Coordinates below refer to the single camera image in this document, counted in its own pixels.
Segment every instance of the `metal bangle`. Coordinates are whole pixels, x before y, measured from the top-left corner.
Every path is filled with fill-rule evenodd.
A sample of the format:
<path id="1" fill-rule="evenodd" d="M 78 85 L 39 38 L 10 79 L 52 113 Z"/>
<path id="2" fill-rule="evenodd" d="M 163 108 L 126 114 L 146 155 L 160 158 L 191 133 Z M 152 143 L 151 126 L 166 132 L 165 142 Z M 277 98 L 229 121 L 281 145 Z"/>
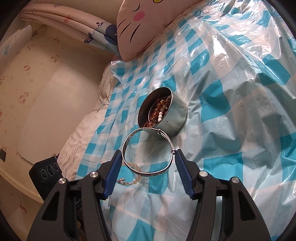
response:
<path id="1" fill-rule="evenodd" d="M 130 167 L 130 166 L 127 164 L 126 160 L 125 160 L 126 148 L 127 148 L 127 146 L 128 146 L 129 141 L 131 140 L 131 138 L 132 138 L 136 133 L 138 133 L 138 132 L 140 132 L 140 131 L 145 131 L 145 130 L 156 131 L 158 135 L 161 135 L 162 137 L 164 137 L 164 138 L 170 143 L 170 146 L 171 146 L 171 148 L 172 148 L 172 150 L 171 150 L 171 154 L 170 154 L 170 161 L 169 161 L 168 165 L 167 165 L 164 169 L 161 169 L 161 170 L 156 171 L 156 172 L 140 172 L 140 171 L 137 171 L 137 170 L 133 169 L 132 167 Z M 162 130 L 160 130 L 160 129 L 154 129 L 154 128 L 139 128 L 139 129 L 134 130 L 132 133 L 130 133 L 130 134 L 128 135 L 128 137 L 126 138 L 126 140 L 125 140 L 124 143 L 123 143 L 121 153 L 122 153 L 122 159 L 123 159 L 125 165 L 126 165 L 126 166 L 128 167 L 128 169 L 130 169 L 133 173 L 136 173 L 136 174 L 141 175 L 141 176 L 143 176 L 143 177 L 153 177 L 153 176 L 157 176 L 157 175 L 160 175 L 160 174 L 165 173 L 165 172 L 170 168 L 170 166 L 171 166 L 171 164 L 172 164 L 172 162 L 173 162 L 173 155 L 175 154 L 174 150 L 175 150 L 175 149 L 174 149 L 174 146 L 173 146 L 173 144 L 172 144 L 170 138 L 168 137 L 168 135 L 167 135 L 164 131 L 162 131 Z"/>

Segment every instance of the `wall socket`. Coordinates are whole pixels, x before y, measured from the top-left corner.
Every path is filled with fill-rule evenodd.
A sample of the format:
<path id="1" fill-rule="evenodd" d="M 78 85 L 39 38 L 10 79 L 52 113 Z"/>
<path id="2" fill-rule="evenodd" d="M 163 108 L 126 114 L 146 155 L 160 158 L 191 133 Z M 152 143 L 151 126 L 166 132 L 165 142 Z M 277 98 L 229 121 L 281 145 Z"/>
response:
<path id="1" fill-rule="evenodd" d="M 6 158 L 6 151 L 4 151 L 2 148 L 0 149 L 0 159 L 5 162 Z"/>

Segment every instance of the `plastic cover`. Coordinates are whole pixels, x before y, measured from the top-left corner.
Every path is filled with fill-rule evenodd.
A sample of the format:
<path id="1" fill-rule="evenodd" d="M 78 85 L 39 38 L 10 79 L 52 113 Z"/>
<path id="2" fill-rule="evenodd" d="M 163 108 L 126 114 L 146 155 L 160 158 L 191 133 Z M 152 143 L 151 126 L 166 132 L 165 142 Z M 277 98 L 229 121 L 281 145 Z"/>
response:
<path id="1" fill-rule="evenodd" d="M 138 128 L 137 113 L 147 95 L 167 86 L 189 111 L 172 139 L 175 148 L 216 178 L 239 177 L 275 240 L 296 211 L 295 53 L 291 32 L 265 1 L 195 5 L 137 60 L 112 62 L 119 82 L 76 178 L 111 160 Z M 161 153 L 151 154 L 153 146 L 143 134 L 130 146 L 146 171 L 160 169 L 169 158 L 168 143 Z M 147 156 L 150 162 L 142 162 Z M 124 166 L 122 177 L 134 179 Z M 116 184 L 102 208 L 112 240 L 174 241 L 186 240 L 196 202 L 185 194 L 173 163 L 166 174 L 132 186 Z M 212 238 L 218 233 L 215 229 Z"/>

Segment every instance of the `pillow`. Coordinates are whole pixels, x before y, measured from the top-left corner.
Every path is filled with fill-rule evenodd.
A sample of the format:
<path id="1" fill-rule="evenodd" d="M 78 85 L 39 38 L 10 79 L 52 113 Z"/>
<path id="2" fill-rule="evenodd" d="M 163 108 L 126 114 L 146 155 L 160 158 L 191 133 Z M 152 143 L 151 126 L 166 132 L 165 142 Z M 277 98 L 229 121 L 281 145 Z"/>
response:
<path id="1" fill-rule="evenodd" d="M 201 0 L 124 0 L 117 17 L 119 53 L 130 61 L 184 10 Z"/>

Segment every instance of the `white bedsheet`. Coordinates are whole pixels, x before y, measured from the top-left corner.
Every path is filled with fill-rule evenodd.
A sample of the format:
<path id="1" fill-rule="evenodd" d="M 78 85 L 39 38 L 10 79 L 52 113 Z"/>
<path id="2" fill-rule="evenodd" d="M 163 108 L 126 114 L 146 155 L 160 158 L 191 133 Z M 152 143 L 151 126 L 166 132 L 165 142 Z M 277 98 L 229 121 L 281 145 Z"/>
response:
<path id="1" fill-rule="evenodd" d="M 63 172 L 63 176 L 69 181 L 75 179 L 85 150 L 96 129 L 104 120 L 110 101 L 110 94 L 117 81 L 118 79 L 111 74 L 110 65 L 108 65 L 105 68 L 102 81 L 99 86 L 100 98 L 93 111 L 82 119 L 75 132 L 69 137 L 60 152 L 57 161 Z"/>

